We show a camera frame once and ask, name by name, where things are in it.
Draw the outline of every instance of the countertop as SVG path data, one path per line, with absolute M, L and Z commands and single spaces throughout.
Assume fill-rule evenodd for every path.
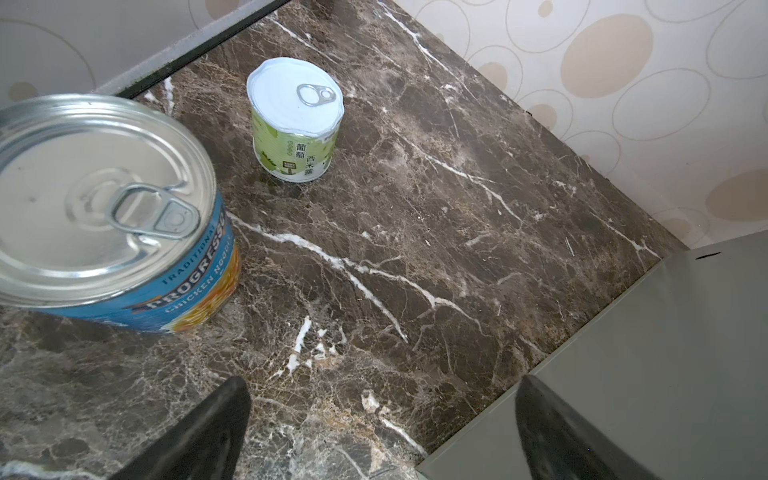
M 333 162 L 308 184 L 253 155 L 245 80 L 278 56 L 319 65 L 344 92 Z M 5 474 L 115 472 L 237 374 L 253 397 L 238 478 L 415 478 L 684 249 L 390 2 L 296 0 L 151 93 L 138 100 L 214 162 L 240 286 L 175 336 L 5 310 Z

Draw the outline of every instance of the progresso soup can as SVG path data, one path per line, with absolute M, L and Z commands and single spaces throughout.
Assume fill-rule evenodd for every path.
M 250 74 L 247 90 L 259 163 L 289 182 L 326 173 L 344 115 L 331 76 L 308 61 L 271 58 Z
M 212 317 L 240 261 L 210 159 L 133 101 L 0 111 L 0 303 L 148 332 Z

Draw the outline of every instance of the can label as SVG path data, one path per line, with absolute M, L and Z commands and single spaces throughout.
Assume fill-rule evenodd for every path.
M 39 309 L 44 313 L 125 326 L 145 332 L 180 332 L 211 318 L 237 287 L 240 254 L 221 194 L 202 237 L 159 277 L 97 303 Z
M 259 163 L 272 175 L 289 182 L 308 182 L 326 173 L 336 146 L 337 127 L 322 137 L 287 134 L 268 124 L 255 108 L 253 151 Z

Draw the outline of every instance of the black mark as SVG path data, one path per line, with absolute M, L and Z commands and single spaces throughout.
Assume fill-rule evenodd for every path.
M 707 255 L 702 255 L 701 257 L 696 257 L 696 260 L 701 260 L 703 258 L 707 257 L 714 257 L 715 255 L 720 255 L 722 252 L 715 252 L 715 253 L 708 253 Z

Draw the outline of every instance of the blue can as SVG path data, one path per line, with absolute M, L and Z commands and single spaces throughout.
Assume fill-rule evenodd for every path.
M 53 95 L 0 111 L 0 132 L 0 303 L 169 333 L 237 287 L 213 165 L 174 119 Z

